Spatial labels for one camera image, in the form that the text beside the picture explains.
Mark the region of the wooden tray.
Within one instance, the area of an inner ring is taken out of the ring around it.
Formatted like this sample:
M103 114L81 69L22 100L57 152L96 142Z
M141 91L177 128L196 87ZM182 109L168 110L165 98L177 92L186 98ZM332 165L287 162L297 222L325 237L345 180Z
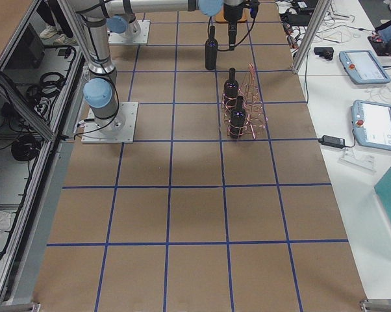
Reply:
M220 12L214 16L214 21L216 23L228 23L228 21L224 18L224 9L221 9ZM242 17L238 20L238 23L245 23L246 21L247 14L243 11Z

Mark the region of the near teach pendant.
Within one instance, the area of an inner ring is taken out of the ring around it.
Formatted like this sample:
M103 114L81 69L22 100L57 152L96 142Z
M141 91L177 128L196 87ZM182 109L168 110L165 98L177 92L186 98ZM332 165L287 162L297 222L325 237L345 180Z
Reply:
M356 100L351 107L353 133L359 145L391 151L391 105Z

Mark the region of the dark wine bottle moved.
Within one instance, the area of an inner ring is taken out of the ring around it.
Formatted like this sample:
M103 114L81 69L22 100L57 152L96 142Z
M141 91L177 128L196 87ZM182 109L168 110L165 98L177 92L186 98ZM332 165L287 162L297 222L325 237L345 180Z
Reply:
M207 70L216 69L216 60L218 54L218 41L215 38L215 26L208 29L208 38L205 42L205 68Z

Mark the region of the far teach pendant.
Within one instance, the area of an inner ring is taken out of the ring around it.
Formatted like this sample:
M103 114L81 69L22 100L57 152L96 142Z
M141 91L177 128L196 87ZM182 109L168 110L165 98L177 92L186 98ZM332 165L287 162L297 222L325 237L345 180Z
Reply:
M339 59L345 72L357 85L387 84L390 76L369 50L340 51Z

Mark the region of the dark wine bottle rear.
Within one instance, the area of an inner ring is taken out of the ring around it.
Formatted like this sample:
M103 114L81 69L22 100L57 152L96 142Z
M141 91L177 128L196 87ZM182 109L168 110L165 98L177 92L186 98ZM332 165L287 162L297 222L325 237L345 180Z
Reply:
M239 84L235 77L235 68L229 69L229 78L223 86L223 96L225 99L234 99L238 96Z

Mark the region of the black handheld device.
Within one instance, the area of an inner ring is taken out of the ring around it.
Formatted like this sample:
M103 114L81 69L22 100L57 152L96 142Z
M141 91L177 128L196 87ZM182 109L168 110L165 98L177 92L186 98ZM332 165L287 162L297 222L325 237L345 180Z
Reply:
M325 60L332 60L334 57L334 49L332 47L315 47L314 54Z

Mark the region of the dark wine bottle front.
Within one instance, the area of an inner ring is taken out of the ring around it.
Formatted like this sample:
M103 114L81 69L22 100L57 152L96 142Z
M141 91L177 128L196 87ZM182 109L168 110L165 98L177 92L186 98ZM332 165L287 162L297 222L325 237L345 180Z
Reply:
M244 108L244 98L238 96L236 105L231 110L229 122L229 136L233 139L239 139L243 133L246 120L246 110Z

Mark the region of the teach pendant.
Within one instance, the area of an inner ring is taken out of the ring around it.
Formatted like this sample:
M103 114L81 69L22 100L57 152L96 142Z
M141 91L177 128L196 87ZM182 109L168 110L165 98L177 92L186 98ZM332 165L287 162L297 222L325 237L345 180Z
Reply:
M353 133L359 145L391 151L391 105L356 100L351 107Z
M357 85L387 84L390 76L369 50L340 51L339 59L345 72Z

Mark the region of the aluminium frame post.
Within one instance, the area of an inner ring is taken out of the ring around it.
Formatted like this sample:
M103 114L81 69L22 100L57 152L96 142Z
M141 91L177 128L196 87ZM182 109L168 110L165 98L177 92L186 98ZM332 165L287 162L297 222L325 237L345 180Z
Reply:
M330 4L331 0L318 1L316 8L311 16L307 30L305 31L303 40L294 57L292 64L292 73L297 74L299 72L299 69L309 52L311 43L324 20L325 14L329 9Z

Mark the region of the black power adapter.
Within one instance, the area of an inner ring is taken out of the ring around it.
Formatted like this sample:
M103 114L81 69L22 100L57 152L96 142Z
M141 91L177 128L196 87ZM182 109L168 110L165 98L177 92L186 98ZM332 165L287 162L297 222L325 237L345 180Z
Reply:
M323 135L321 138L318 139L318 142L321 145L338 148L338 149L343 149L346 146L345 140L343 138L338 138L329 135Z

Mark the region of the clear acrylic stand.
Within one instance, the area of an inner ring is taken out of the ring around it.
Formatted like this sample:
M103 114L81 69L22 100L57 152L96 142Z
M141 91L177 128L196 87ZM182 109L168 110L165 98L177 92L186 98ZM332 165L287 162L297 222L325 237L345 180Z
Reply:
M356 154L351 148L344 148L338 162L354 169L364 170L371 174L376 173L375 157L367 154Z

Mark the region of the dark wine bottle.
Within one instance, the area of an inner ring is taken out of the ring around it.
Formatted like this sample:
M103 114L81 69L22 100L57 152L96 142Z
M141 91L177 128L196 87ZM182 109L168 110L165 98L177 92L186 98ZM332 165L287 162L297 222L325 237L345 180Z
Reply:
M239 139L243 133L246 120L246 110L244 108L244 98L238 96L236 105L231 110L229 122L229 136L233 139Z
M223 96L225 99L234 99L238 96L239 84L235 77L235 68L229 69L229 78L223 86Z

